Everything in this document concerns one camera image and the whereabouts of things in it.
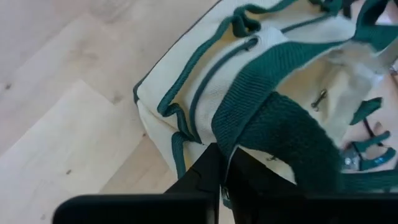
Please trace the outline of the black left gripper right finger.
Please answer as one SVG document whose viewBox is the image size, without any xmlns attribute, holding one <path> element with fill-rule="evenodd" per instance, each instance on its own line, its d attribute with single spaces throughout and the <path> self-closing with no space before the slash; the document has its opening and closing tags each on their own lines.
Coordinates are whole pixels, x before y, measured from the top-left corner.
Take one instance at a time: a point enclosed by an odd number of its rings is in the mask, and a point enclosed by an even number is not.
<svg viewBox="0 0 398 224">
<path fill-rule="evenodd" d="M 237 148 L 231 158 L 224 187 L 230 197 L 305 196 L 300 187 L 271 171 L 241 148 Z"/>
</svg>

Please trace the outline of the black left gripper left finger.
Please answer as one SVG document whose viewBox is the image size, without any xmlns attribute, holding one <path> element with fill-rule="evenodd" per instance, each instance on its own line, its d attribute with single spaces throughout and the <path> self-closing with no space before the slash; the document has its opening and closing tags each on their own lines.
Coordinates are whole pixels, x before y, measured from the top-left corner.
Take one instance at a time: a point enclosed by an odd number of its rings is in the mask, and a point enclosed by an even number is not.
<svg viewBox="0 0 398 224">
<path fill-rule="evenodd" d="M 220 185 L 221 152 L 211 143 L 189 170 L 165 193 L 206 192 L 218 194 Z"/>
</svg>

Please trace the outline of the cream green canvas gardening bag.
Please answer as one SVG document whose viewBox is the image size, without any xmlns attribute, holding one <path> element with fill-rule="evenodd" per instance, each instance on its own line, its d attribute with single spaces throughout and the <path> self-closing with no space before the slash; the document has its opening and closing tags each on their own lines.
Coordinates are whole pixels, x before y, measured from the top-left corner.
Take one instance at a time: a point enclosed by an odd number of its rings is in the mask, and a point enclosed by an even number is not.
<svg viewBox="0 0 398 224">
<path fill-rule="evenodd" d="M 134 87 L 143 125 L 182 177 L 211 144 L 308 192 L 398 187 L 398 170 L 345 170 L 354 113 L 392 62 L 391 0 L 220 0 Z"/>
</svg>

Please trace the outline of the green pruning shears with strap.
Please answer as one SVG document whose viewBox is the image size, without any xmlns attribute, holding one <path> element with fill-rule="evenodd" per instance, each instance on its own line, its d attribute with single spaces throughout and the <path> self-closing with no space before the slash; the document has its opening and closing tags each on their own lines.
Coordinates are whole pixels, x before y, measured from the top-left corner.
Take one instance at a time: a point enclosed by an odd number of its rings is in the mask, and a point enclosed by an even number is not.
<svg viewBox="0 0 398 224">
<path fill-rule="evenodd" d="M 375 134 L 370 127 L 368 116 L 380 109 L 382 102 L 382 97 L 365 100 L 354 113 L 349 125 L 354 126 L 362 123 L 369 137 L 362 141 L 351 141 L 343 150 L 341 155 L 345 170 L 366 171 L 375 169 L 391 161 L 397 154 L 397 151 L 393 147 L 383 143 L 386 139 L 390 138 L 391 132 L 385 130 L 382 133 Z M 376 157 L 369 158 L 367 155 L 368 149 L 376 146 L 378 149 L 384 148 L 385 151 Z"/>
</svg>

